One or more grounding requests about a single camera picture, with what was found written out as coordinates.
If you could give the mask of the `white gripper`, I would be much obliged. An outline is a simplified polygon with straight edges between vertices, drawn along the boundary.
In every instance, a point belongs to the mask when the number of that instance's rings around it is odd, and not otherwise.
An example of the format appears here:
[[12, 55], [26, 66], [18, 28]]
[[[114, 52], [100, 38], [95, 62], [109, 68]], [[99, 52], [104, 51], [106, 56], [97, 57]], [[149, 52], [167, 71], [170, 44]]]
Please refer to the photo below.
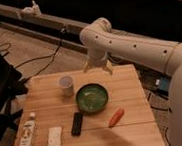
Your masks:
[[107, 63], [107, 52], [99, 50], [99, 49], [93, 49], [90, 48], [88, 50], [88, 62], [84, 63], [83, 72], [87, 72], [92, 68], [92, 66], [98, 67], [98, 66], [105, 66], [104, 70], [106, 70], [110, 75], [113, 74], [113, 68], [111, 63]]

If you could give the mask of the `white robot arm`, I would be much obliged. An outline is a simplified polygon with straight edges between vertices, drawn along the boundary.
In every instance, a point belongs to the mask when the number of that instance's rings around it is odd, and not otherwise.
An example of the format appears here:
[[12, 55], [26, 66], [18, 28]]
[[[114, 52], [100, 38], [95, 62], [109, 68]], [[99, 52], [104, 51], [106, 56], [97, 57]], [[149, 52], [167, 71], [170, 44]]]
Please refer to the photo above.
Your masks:
[[98, 18], [80, 31], [88, 50], [85, 68], [107, 68], [108, 54], [146, 66], [171, 77], [169, 85], [169, 146], [182, 146], [182, 42], [149, 37], [131, 37], [112, 32], [108, 19]]

